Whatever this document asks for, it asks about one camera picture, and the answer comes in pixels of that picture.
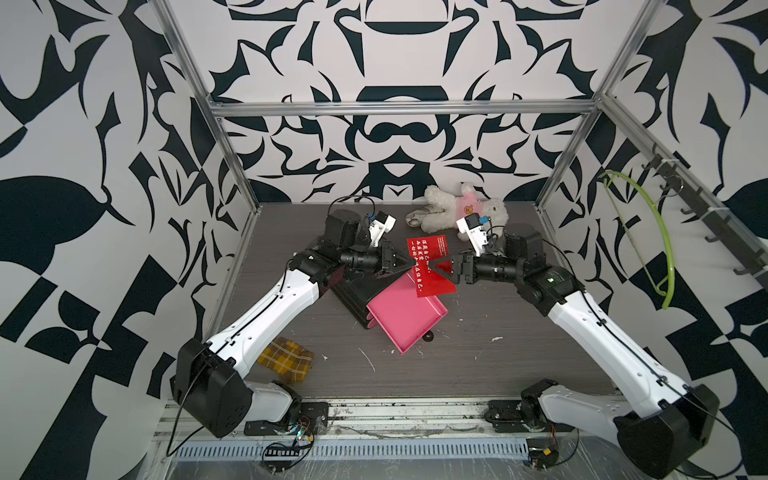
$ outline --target electrical wire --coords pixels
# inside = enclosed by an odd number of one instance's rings
[[[579,446],[579,442],[580,441],[581,441],[581,432],[579,431],[579,429],[576,429],[576,446],[574,447],[573,452],[571,452],[571,454],[565,460],[561,460],[561,461],[555,463],[552,467],[548,467],[547,470],[549,470],[550,468],[556,467],[558,465],[563,465],[564,463],[566,463],[571,458],[574,458],[574,455],[576,455],[576,451],[578,450],[578,446]]]
[[[574,276],[574,278],[576,278],[576,272],[574,271],[574,267],[573,267],[573,265],[571,265],[571,261],[570,261],[570,260],[568,259],[568,257],[565,255],[565,252],[564,252],[563,250],[561,250],[561,249],[560,249],[560,247],[558,247],[558,246],[557,246],[557,245],[555,245],[554,243],[550,242],[549,240],[546,240],[545,238],[542,238],[542,240],[543,240],[544,242],[548,243],[550,246],[552,246],[552,248],[554,248],[554,249],[556,249],[558,252],[560,252],[560,254],[563,256],[563,258],[565,258],[565,261],[568,263],[568,269],[571,271],[571,275],[573,275],[573,276]],[[670,384],[669,384],[669,381],[667,380],[667,377],[665,377],[665,376],[662,376],[662,375],[659,375],[659,374],[656,372],[656,370],[654,370],[654,369],[653,369],[653,368],[652,368],[650,365],[648,365],[648,363],[647,363],[645,360],[643,360],[643,358],[642,358],[641,356],[639,356],[639,355],[638,355],[638,354],[637,354],[637,353],[636,353],[634,350],[632,350],[632,349],[629,347],[629,345],[627,345],[627,344],[626,344],[626,343],[625,343],[625,342],[624,342],[622,339],[620,339],[620,338],[619,338],[619,337],[618,337],[618,336],[617,336],[615,333],[613,333],[613,331],[612,331],[610,328],[608,328],[607,324],[606,324],[606,323],[605,323],[605,322],[604,322],[604,321],[603,321],[603,320],[602,320],[602,319],[599,317],[599,315],[598,315],[598,314],[596,314],[596,313],[594,312],[594,310],[592,309],[592,305],[589,303],[589,300],[587,299],[587,296],[586,296],[586,295],[584,295],[584,291],[583,291],[583,290],[579,290],[579,292],[581,293],[581,296],[584,298],[584,302],[587,304],[587,307],[589,308],[589,311],[592,313],[592,315],[595,317],[595,319],[597,319],[597,320],[598,320],[598,323],[599,323],[599,324],[600,324],[600,325],[601,325],[603,328],[605,328],[605,330],[606,330],[606,331],[607,331],[609,334],[611,334],[611,336],[613,336],[613,337],[614,337],[614,338],[615,338],[615,339],[616,339],[616,340],[617,340],[617,341],[618,341],[618,342],[619,342],[619,343],[620,343],[620,344],[621,344],[621,345],[622,345],[622,346],[623,346],[625,349],[629,350],[629,352],[630,352],[630,353],[631,353],[631,354],[632,354],[632,355],[633,355],[635,358],[637,358],[637,360],[639,360],[639,361],[640,361],[640,363],[642,363],[642,364],[645,366],[645,368],[647,368],[647,369],[648,369],[648,371],[650,371],[652,374],[654,374],[654,376],[656,376],[656,378],[658,379],[658,381],[659,381],[659,382],[661,382],[662,384],[664,384],[664,385],[665,385],[665,386],[666,386],[668,389],[672,390],[672,392],[674,392],[675,394],[677,394],[677,395],[678,395],[680,398],[684,399],[686,402],[690,403],[692,406],[696,407],[697,409],[699,409],[699,410],[701,410],[702,412],[706,413],[708,416],[710,416],[710,417],[712,417],[713,419],[717,420],[717,421],[718,421],[718,422],[719,422],[719,423],[720,423],[722,426],[724,426],[726,429],[730,430],[730,432],[731,432],[731,433],[733,433],[733,435],[736,437],[736,440],[737,440],[737,442],[739,443],[739,446],[741,446],[741,443],[742,443],[742,442],[741,442],[741,437],[739,437],[739,434],[737,434],[737,433],[736,433],[736,431],[735,431],[735,430],[733,430],[733,429],[730,427],[730,425],[726,424],[724,421],[722,421],[722,420],[720,420],[719,418],[717,418],[717,415],[713,415],[713,414],[709,413],[709,412],[708,412],[706,409],[704,409],[704,408],[700,407],[700,406],[699,406],[698,404],[696,404],[696,403],[695,403],[693,400],[689,399],[688,397],[686,397],[686,396],[685,396],[685,395],[683,395],[682,393],[678,392],[678,391],[677,391],[677,390],[676,390],[676,389],[675,389],[675,388],[674,388],[672,385],[670,385]],[[735,472],[736,470],[738,470],[739,468],[741,468],[741,465],[742,465],[742,464],[743,464],[743,460],[742,460],[742,461],[739,461],[739,465],[737,465],[737,466],[736,466],[736,468],[734,468],[734,469],[733,469],[731,472],[729,472],[729,473],[727,473],[727,474],[725,474],[725,475],[723,475],[723,476],[720,476],[720,477],[717,477],[717,476],[715,476],[714,474],[712,474],[712,477],[710,477],[710,478],[711,478],[712,480],[714,480],[714,479],[716,479],[716,478],[723,478],[723,477],[726,477],[726,476],[728,476],[728,475],[730,475],[730,474],[734,473],[734,472]],[[697,468],[700,468],[701,470],[704,470],[704,471],[706,471],[706,469],[704,469],[704,468],[701,468],[701,467],[699,467],[698,465],[695,465],[695,466],[696,466]]]
[[[290,259],[288,259],[288,261],[286,261],[285,270],[283,271],[283,282],[280,284],[280,290],[278,290],[278,292],[277,292],[277,295],[275,295],[275,297],[274,297],[274,298],[272,298],[272,301],[271,301],[271,302],[269,302],[269,303],[268,303],[268,304],[267,304],[267,305],[266,305],[266,306],[265,306],[265,307],[264,307],[264,308],[263,308],[263,309],[262,309],[260,312],[258,312],[258,313],[257,313],[257,314],[256,314],[256,315],[255,315],[255,316],[252,318],[252,319],[250,319],[250,320],[248,320],[247,322],[245,322],[245,323],[244,323],[244,324],[243,324],[243,325],[242,325],[242,326],[241,326],[241,327],[240,327],[240,328],[239,328],[239,329],[238,329],[238,330],[237,330],[237,331],[234,333],[234,335],[230,336],[230,338],[231,338],[231,339],[233,339],[234,337],[236,337],[236,336],[240,335],[240,332],[242,332],[242,331],[243,331],[243,329],[245,329],[247,326],[249,326],[249,325],[250,325],[250,324],[251,324],[251,323],[252,323],[252,322],[253,322],[255,319],[259,318],[259,316],[260,316],[262,313],[266,312],[266,310],[267,310],[267,309],[269,309],[269,308],[272,306],[272,304],[273,304],[273,303],[275,303],[275,301],[276,301],[278,298],[280,298],[280,294],[283,292],[283,286],[286,284],[286,281],[288,280],[288,266],[290,265],[290,262],[291,262],[291,260],[292,260],[292,259],[293,259],[293,258],[290,258]],[[179,403],[179,409],[178,409],[178,411],[176,412],[176,419],[174,420],[174,427],[173,427],[173,429],[170,431],[170,440],[168,441],[168,447],[166,447],[166,449],[165,449],[165,456],[166,456],[166,457],[170,457],[170,456],[172,456],[174,453],[176,453],[176,452],[178,451],[178,449],[180,449],[180,448],[181,448],[181,446],[182,446],[182,445],[184,445],[185,443],[187,443],[187,440],[189,440],[190,438],[192,438],[192,435],[194,435],[194,434],[198,433],[200,430],[202,430],[202,429],[203,429],[203,426],[201,426],[200,428],[198,428],[197,430],[195,430],[194,432],[192,432],[191,434],[189,434],[189,435],[188,435],[188,436],[187,436],[187,437],[186,437],[184,440],[182,440],[182,441],[181,441],[181,443],[180,443],[179,445],[176,445],[176,448],[175,448],[173,451],[171,451],[171,450],[170,450],[170,446],[171,446],[171,445],[173,445],[173,443],[174,443],[174,437],[176,436],[176,428],[178,427],[178,424],[179,424],[179,418],[181,417],[181,411],[184,409],[184,403],[187,401],[187,397],[189,396],[190,392],[192,391],[192,387],[194,387],[194,384],[195,384],[195,382],[197,381],[197,379],[199,379],[199,378],[200,378],[200,374],[201,374],[201,373],[203,373],[203,371],[206,369],[206,367],[210,365],[211,361],[213,361],[213,359],[214,359],[214,358],[216,358],[216,356],[217,356],[217,355],[218,355],[218,354],[221,352],[221,350],[223,350],[223,349],[224,349],[224,347],[225,347],[225,346],[227,346],[228,344],[229,344],[229,342],[225,342],[225,343],[224,343],[224,344],[223,344],[221,347],[219,347],[219,349],[218,349],[218,350],[216,350],[216,352],[214,352],[214,354],[213,354],[213,355],[212,355],[212,356],[211,356],[211,357],[210,357],[208,360],[206,360],[206,362],[203,364],[203,366],[201,366],[201,367],[200,367],[200,369],[199,369],[199,370],[197,370],[197,374],[196,374],[196,375],[195,375],[195,376],[192,378],[192,381],[190,382],[190,385],[187,387],[187,391],[184,393],[184,397],[182,397],[182,399],[181,399],[181,403]]]
[[[371,212],[371,217],[375,217],[376,216],[376,202],[373,201],[373,198],[369,197],[368,195],[347,195],[345,197],[339,197],[339,198],[335,199],[333,202],[330,203],[330,205],[328,206],[328,213],[326,215],[330,215],[331,214],[331,207],[333,207],[334,203],[339,202],[339,201],[342,201],[342,202],[343,201],[347,201],[350,198],[359,198],[359,199],[366,198],[366,199],[368,199],[371,202],[371,204],[373,204],[373,212]]]
[[[268,449],[275,449],[275,450],[280,451],[280,452],[301,452],[303,450],[304,451],[304,455],[301,455],[301,457],[298,458],[295,462],[293,462],[292,464],[288,465],[287,467],[283,468],[280,471],[281,472],[285,472],[287,470],[292,469],[293,467],[295,467],[296,465],[301,463],[301,461],[304,460],[306,458],[306,456],[310,454],[310,450],[312,450],[312,447],[315,445],[315,435],[314,434],[310,434],[310,435],[308,435],[308,438],[310,440],[310,443],[307,444],[307,445],[296,446],[296,442],[298,442],[298,439],[296,439],[294,441],[293,445],[291,445],[291,446],[284,445],[283,443],[280,443],[280,442],[270,443],[269,445],[266,446],[266,448],[264,448],[264,450],[261,451],[261,462],[264,465],[269,466],[264,461],[264,454],[266,454],[266,451]]]
[[[715,475],[714,473],[709,472],[706,469],[701,468],[698,465],[694,465],[694,467],[698,468],[699,470],[705,471],[707,473],[707,475],[709,475],[708,477],[703,477],[701,475],[688,475],[686,472],[683,472],[679,468],[676,468],[675,472],[680,472],[683,475],[687,476],[688,478],[695,478],[696,480],[720,480],[721,478],[730,477],[731,475],[736,473],[739,470],[739,468],[741,468],[742,465],[744,465],[743,461],[739,462],[739,465],[736,465],[736,468],[734,468],[733,470],[731,470],[728,473],[723,473],[722,475]]]
[[[298,441],[306,435],[306,433],[310,430],[310,419],[306,417],[306,415],[302,415],[301,419],[299,419],[299,431],[296,432],[296,440]]]
[[[491,241],[488,243],[488,248],[493,248],[496,245],[496,240],[498,240],[498,235],[493,233],[493,220],[491,220],[490,217],[488,217],[488,232],[487,234],[491,235]]]
[[[495,228],[501,228],[502,232],[503,232],[504,231],[503,230],[504,229],[504,225],[496,225],[495,227],[491,227],[490,230],[488,230],[488,232],[491,234],[491,238],[493,240],[492,246],[495,245],[496,244],[496,240],[499,239],[498,233],[493,233],[493,229],[495,229]]]

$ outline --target white debris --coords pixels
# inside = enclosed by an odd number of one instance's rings
[[[368,356],[366,355],[366,353],[365,353],[365,352],[363,352],[363,350],[362,350],[360,347],[357,347],[357,349],[360,351],[360,353],[362,353],[362,354],[363,354],[363,356],[365,356],[366,360],[368,360],[368,363],[370,363],[370,364],[371,364],[371,368],[373,369],[373,372],[375,373],[375,372],[376,372],[376,367],[375,367],[375,366],[373,366],[373,362],[371,362],[371,359],[370,359],[370,358],[368,358]]]

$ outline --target pink dustpan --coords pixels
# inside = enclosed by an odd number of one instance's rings
[[[368,328],[381,325],[400,353],[407,352],[448,313],[437,296],[416,296],[413,272],[401,276],[371,300],[368,311]]]

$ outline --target white robot arm segment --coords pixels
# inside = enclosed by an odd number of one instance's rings
[[[310,276],[306,273],[288,270],[285,278],[286,284],[282,290],[280,286],[283,279],[280,279],[261,300],[232,325],[208,340],[209,348],[219,352],[219,357],[235,360],[234,368],[243,378],[277,334],[299,312],[320,298],[317,283],[310,282]]]
[[[597,314],[605,321],[598,324]],[[640,348],[632,338],[611,320],[594,301],[589,293],[575,292],[565,297],[565,303],[556,303],[548,317],[568,335],[602,368],[618,386],[632,409],[640,417],[647,417],[659,410],[662,400],[674,403],[680,396],[667,385],[658,381],[643,363],[641,357],[656,373],[667,377],[669,385],[678,392],[684,392],[685,382]]]
[[[371,222],[369,227],[371,233],[371,247],[378,247],[379,241],[382,239],[384,233],[388,233],[392,227],[395,226],[395,218],[387,215],[386,220],[382,223],[379,219]]]
[[[471,243],[472,248],[475,249],[475,256],[480,257],[480,255],[485,253],[485,245],[488,244],[488,235],[486,230],[482,228],[482,224],[487,223],[488,218],[477,217],[477,220],[472,215],[460,218],[456,221],[456,226],[458,227],[459,233],[467,234],[469,243]]]

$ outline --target yellow plaid cloth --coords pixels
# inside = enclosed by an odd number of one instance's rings
[[[259,355],[258,363],[278,372],[288,383],[303,382],[315,354],[287,338],[278,336]]]

